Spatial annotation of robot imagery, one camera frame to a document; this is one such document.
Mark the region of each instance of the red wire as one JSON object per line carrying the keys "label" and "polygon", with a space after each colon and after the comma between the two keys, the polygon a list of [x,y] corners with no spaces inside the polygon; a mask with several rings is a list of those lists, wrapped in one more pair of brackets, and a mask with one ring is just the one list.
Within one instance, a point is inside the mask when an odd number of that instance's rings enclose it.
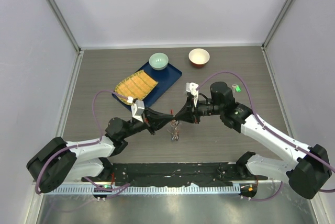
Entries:
{"label": "red wire", "polygon": [[115,181],[115,179],[114,179],[114,173],[112,173],[112,174],[111,174],[111,183],[110,183],[110,187],[112,187],[114,181]]}

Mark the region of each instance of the metal floor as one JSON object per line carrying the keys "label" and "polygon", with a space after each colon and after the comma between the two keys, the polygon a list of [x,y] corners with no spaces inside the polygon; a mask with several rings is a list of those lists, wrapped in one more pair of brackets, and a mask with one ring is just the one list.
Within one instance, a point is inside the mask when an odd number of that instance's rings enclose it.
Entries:
{"label": "metal floor", "polygon": [[[260,183],[257,197],[271,196],[278,186],[279,183]],[[37,224],[317,223],[309,201],[288,186],[266,202],[222,194],[134,195],[94,201],[69,213],[60,211],[71,211],[92,198],[89,195],[45,195]]]}

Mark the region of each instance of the white bowl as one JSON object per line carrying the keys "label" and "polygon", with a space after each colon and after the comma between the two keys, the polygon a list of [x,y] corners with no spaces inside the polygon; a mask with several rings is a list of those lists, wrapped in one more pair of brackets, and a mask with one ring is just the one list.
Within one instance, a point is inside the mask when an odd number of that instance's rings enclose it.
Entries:
{"label": "white bowl", "polygon": [[210,56],[207,50],[194,49],[189,52],[188,58],[194,67],[202,68],[209,61]]}

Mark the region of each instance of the metal frame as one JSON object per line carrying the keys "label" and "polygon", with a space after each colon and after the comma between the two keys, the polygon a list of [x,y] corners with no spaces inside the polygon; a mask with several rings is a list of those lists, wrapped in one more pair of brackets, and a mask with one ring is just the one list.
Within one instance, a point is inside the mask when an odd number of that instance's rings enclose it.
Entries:
{"label": "metal frame", "polygon": [[[81,48],[79,47],[77,41],[75,40],[70,28],[68,27],[61,11],[59,10],[59,7],[57,6],[55,0],[47,0],[51,10],[53,11],[53,13],[55,14],[57,20],[59,21],[60,25],[62,26],[64,32],[66,33],[67,37],[69,38],[71,44],[73,45],[75,51],[78,53],[78,56],[76,58],[76,61],[74,63],[74,68],[72,71],[72,75],[71,75],[71,79],[69,82],[69,88],[68,91],[66,93],[65,99],[64,99],[64,103],[62,105],[62,112],[61,112],[61,116],[60,116],[60,121],[56,130],[56,135],[57,136],[61,136],[63,135],[64,129],[65,129],[65,124],[66,124],[66,119],[68,117],[68,113],[69,113],[69,109],[70,109],[70,105],[71,105],[71,100],[72,100],[72,96],[73,96],[73,92],[74,92],[74,88],[75,88],[75,84],[77,81],[77,76],[79,74],[79,70],[80,70],[80,65],[82,62],[82,57],[83,57],[83,51],[81,51]],[[281,11],[279,12],[274,24],[272,25],[272,28],[270,29],[268,35],[266,36],[266,39],[264,41],[263,44],[260,43],[247,43],[247,44],[218,44],[218,45],[209,45],[209,44],[204,44],[201,47],[214,47],[214,46],[226,46],[226,47],[231,47],[231,46],[262,46],[262,51],[263,51],[263,55],[264,55],[264,59],[267,65],[267,68],[269,70],[269,74],[276,92],[276,96],[278,98],[278,102],[284,117],[284,121],[285,124],[287,126],[287,130],[288,130],[288,134],[293,137],[293,132],[289,123],[289,120],[287,118],[287,114],[285,112],[285,107],[283,104],[283,101],[281,99],[280,96],[280,92],[278,90],[278,86],[275,80],[275,73],[274,70],[272,68],[271,62],[267,56],[267,52],[266,49],[269,46],[269,43],[271,42],[274,34],[276,33],[276,31],[278,30],[281,22],[283,21],[284,17],[286,16],[288,10],[290,9],[290,7],[292,6],[294,0],[286,0]],[[184,44],[184,45],[156,45],[156,46],[124,46],[124,47],[110,47],[110,49],[120,49],[120,48],[163,48],[163,47],[194,47],[195,45],[193,44]],[[87,47],[85,49],[100,49],[99,47]],[[40,206],[43,200],[43,195],[36,195],[35,192],[33,192],[32,195],[32,200],[31,200],[31,204],[28,210],[28,216],[26,219],[26,224],[35,224],[37,221],[37,217],[39,214],[39,210],[40,210]],[[316,197],[311,201],[313,209],[315,211],[317,220],[319,223],[330,223],[330,217],[327,215],[327,213],[325,212],[325,201],[323,199],[323,195],[316,195]]]}
{"label": "metal frame", "polygon": [[71,106],[71,101],[72,101],[72,97],[73,97],[73,93],[74,93],[75,84],[77,82],[80,66],[81,66],[82,60],[83,60],[83,55],[84,55],[84,51],[81,51],[78,54],[78,56],[76,57],[76,60],[75,60],[75,63],[74,63],[71,78],[70,78],[70,82],[69,82],[69,85],[68,85],[68,90],[66,92],[66,96],[64,98],[63,105],[62,105],[62,112],[61,112],[60,120],[59,120],[59,123],[57,125],[57,130],[56,130],[56,134],[55,134],[56,136],[63,136],[66,121],[68,119],[68,114],[69,114],[69,110],[70,110],[70,106]]}
{"label": "metal frame", "polygon": [[53,11],[54,15],[56,16],[58,22],[62,26],[65,34],[68,36],[69,40],[71,41],[72,46],[74,47],[75,51],[77,53],[80,53],[80,47],[75,40],[70,28],[68,27],[68,24],[66,23],[61,11],[59,10],[59,7],[57,6],[55,0],[47,0],[51,10]]}
{"label": "metal frame", "polygon": [[284,6],[282,7],[281,11],[279,12],[277,18],[275,19],[275,22],[274,24],[272,25],[269,33],[267,34],[266,38],[265,38],[265,41],[262,45],[262,47],[264,49],[266,49],[273,37],[273,35],[276,33],[279,25],[281,24],[281,22],[283,21],[286,13],[288,12],[289,8],[292,6],[294,0],[286,0],[285,3],[284,3]]}
{"label": "metal frame", "polygon": [[[275,89],[276,92],[276,96],[284,117],[284,121],[286,124],[286,128],[288,131],[288,134],[290,137],[294,137],[294,133],[293,130],[291,128],[290,125],[290,120],[287,116],[287,113],[285,111],[285,106],[283,103],[283,100],[281,98],[280,95],[280,91],[278,89],[278,85],[276,83],[276,78],[275,78],[275,72],[274,69],[272,67],[272,64],[269,60],[268,54],[267,54],[267,48],[273,38],[273,36],[275,35],[276,31],[278,30],[279,26],[281,25],[283,19],[285,18],[286,14],[288,13],[289,9],[291,8],[292,4],[294,3],[294,0],[286,0],[280,13],[278,14],[274,24],[272,25],[272,28],[270,29],[268,35],[266,36],[266,39],[264,41],[264,43],[262,44],[262,51],[263,51],[263,55],[264,55],[264,59],[267,65],[267,68],[269,70],[269,74],[272,80],[272,84],[273,87]],[[318,223],[320,224],[330,224],[332,223],[332,216],[330,216],[330,213],[327,212],[327,204],[326,204],[326,199],[324,194],[318,193],[312,200],[311,200],[311,204],[315,213],[315,216],[317,218]]]}

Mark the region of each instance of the small cable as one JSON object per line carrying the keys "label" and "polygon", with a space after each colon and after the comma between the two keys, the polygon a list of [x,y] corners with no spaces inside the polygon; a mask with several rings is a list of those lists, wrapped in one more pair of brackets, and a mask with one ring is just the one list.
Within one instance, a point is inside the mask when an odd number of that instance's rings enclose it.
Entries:
{"label": "small cable", "polygon": [[[121,189],[119,192],[117,192],[117,193],[115,193],[115,194],[112,194],[112,195],[110,195],[110,196],[107,196],[105,199],[112,199],[112,198],[118,196],[118,195],[121,194],[124,190],[126,190],[126,189],[128,188],[128,186],[129,186],[129,184],[126,184],[125,187],[119,187],[118,189]],[[72,210],[62,210],[62,209],[59,209],[59,208],[57,208],[57,207],[55,206],[55,201],[52,201],[52,202],[50,202],[50,203],[51,203],[51,206],[49,207],[49,209],[48,209],[48,211],[47,211],[47,213],[46,213],[46,216],[44,217],[44,220],[43,220],[42,224],[46,224],[46,223],[47,223],[47,219],[48,219],[49,215],[51,214],[51,211],[52,211],[52,210],[56,210],[57,212],[63,212],[63,213],[68,214],[68,213],[75,212],[75,211],[79,210],[80,208],[82,208],[82,207],[88,205],[89,203],[91,203],[91,202],[93,202],[93,201],[97,201],[97,200],[96,200],[96,199],[88,200],[88,201],[86,201],[85,203],[81,204],[80,206],[78,206],[78,207],[76,207],[76,208],[74,208],[74,209],[72,209]]]}
{"label": "small cable", "polygon": [[243,196],[243,199],[247,199],[247,200],[251,200],[251,201],[258,201],[258,202],[262,202],[262,201],[267,201],[267,200],[270,200],[270,199],[273,199],[274,197],[276,197],[280,191],[283,189],[283,185],[284,183],[281,181],[281,185],[279,186],[278,190],[276,191],[276,193],[272,196],[270,196],[269,198],[265,198],[265,199],[254,199],[254,198],[250,198],[250,197],[246,197],[246,196]]}
{"label": "small cable", "polygon": [[258,184],[259,184],[258,175],[256,175],[255,177],[256,177],[256,187],[258,187]]}
{"label": "small cable", "polygon": [[94,185],[96,188],[98,188],[99,190],[102,190],[102,191],[106,191],[106,192],[114,192],[114,191],[118,191],[120,190],[120,188],[127,188],[130,184],[125,184],[121,187],[117,187],[117,188],[112,188],[112,189],[107,189],[107,188],[103,188],[99,185],[97,185],[95,182],[93,182],[90,178],[88,177],[84,177],[84,179],[86,179],[88,182],[90,182],[92,185]]}
{"label": "small cable", "polygon": [[335,192],[335,189],[320,189],[319,192],[322,192],[322,193],[334,193]]}
{"label": "small cable", "polygon": [[110,183],[110,187],[113,188],[113,183],[114,183],[114,172],[111,174],[111,183]]}
{"label": "small cable", "polygon": [[202,96],[206,101],[208,100],[208,97],[205,96],[203,93],[199,93],[200,96]]}

